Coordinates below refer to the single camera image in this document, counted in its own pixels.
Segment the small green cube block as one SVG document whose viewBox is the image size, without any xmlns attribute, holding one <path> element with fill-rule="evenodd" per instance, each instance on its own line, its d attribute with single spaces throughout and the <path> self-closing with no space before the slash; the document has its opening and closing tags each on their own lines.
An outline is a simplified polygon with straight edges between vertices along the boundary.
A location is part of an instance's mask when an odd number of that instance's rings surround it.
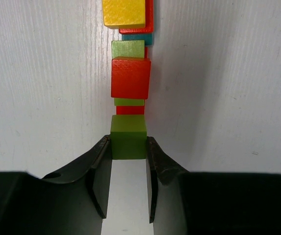
<svg viewBox="0 0 281 235">
<path fill-rule="evenodd" d="M 113 115 L 110 129 L 112 159 L 146 158 L 147 128 L 144 115 Z"/>
</svg>

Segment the green rectangular block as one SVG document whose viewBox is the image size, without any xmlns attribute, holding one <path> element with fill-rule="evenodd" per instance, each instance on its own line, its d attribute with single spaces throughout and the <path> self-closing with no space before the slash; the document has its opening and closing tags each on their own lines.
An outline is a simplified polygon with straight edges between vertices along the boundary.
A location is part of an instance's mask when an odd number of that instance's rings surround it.
<svg viewBox="0 0 281 235">
<path fill-rule="evenodd" d="M 146 58 L 144 40 L 136 41 L 112 41 L 112 59 L 116 57 Z M 115 106 L 144 106 L 143 99 L 114 98 Z"/>
</svg>

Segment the red arch block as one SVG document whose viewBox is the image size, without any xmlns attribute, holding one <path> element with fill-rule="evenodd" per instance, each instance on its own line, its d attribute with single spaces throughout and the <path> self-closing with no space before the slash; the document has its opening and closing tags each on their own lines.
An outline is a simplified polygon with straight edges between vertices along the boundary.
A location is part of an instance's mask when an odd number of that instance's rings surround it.
<svg viewBox="0 0 281 235">
<path fill-rule="evenodd" d="M 128 50 L 128 47 L 125 45 L 116 44 L 112 47 L 112 56 L 126 56 L 126 57 L 142 57 L 142 54 L 145 58 L 148 57 L 148 48 L 136 48 L 136 50 Z M 118 115 L 143 115 L 145 112 L 145 101 L 140 100 L 130 100 L 114 98 L 114 105 L 116 106 L 116 114 Z"/>
</svg>

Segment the teal long block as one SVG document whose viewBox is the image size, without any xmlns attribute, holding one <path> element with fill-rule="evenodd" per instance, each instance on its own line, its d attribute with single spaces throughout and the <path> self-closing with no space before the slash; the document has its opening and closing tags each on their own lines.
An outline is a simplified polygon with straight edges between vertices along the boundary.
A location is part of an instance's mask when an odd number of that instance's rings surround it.
<svg viewBox="0 0 281 235">
<path fill-rule="evenodd" d="M 123 41 L 139 41 L 143 40 L 145 42 L 145 46 L 153 45 L 153 35 L 150 34 L 123 34 Z"/>
</svg>

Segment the small red cube block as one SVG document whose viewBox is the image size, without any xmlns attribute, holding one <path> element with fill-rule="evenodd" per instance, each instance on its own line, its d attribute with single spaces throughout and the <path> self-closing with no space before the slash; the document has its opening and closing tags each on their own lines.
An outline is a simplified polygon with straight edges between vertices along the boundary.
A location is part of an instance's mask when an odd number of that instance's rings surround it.
<svg viewBox="0 0 281 235">
<path fill-rule="evenodd" d="M 151 74 L 149 58 L 115 57 L 111 68 L 111 97 L 147 99 Z"/>
</svg>

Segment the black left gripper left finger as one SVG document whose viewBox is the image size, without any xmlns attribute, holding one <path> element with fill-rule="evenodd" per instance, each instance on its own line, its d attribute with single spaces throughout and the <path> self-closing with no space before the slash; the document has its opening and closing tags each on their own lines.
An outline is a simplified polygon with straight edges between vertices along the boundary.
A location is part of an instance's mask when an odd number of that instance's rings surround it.
<svg viewBox="0 0 281 235">
<path fill-rule="evenodd" d="M 51 199 L 49 235 L 99 235 L 106 218 L 112 169 L 110 136 L 43 177 Z"/>
</svg>

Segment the yellow cube block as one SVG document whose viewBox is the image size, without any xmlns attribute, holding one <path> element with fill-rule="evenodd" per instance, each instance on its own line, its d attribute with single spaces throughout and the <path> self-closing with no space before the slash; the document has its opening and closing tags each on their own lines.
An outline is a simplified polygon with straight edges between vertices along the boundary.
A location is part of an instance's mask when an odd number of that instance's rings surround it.
<svg viewBox="0 0 281 235">
<path fill-rule="evenodd" d="M 144 28 L 145 0 L 103 0 L 103 23 L 111 29 Z"/>
</svg>

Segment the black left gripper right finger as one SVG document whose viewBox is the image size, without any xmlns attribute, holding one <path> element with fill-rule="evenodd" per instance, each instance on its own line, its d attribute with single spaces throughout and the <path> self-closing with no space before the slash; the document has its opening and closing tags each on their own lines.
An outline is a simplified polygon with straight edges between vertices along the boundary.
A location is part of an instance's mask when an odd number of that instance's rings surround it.
<svg viewBox="0 0 281 235">
<path fill-rule="evenodd" d="M 187 234 L 179 176 L 188 171 L 169 157 L 153 137 L 146 140 L 149 222 L 155 235 Z"/>
</svg>

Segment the red rectangular block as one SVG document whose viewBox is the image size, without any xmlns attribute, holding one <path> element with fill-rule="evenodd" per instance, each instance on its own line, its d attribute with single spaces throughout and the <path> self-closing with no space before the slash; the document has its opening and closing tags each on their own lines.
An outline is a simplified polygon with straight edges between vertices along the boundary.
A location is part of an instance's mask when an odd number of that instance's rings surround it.
<svg viewBox="0 0 281 235">
<path fill-rule="evenodd" d="M 144 28 L 119 29 L 121 34 L 150 34 L 154 31 L 154 0 L 145 0 L 146 25 Z"/>
</svg>

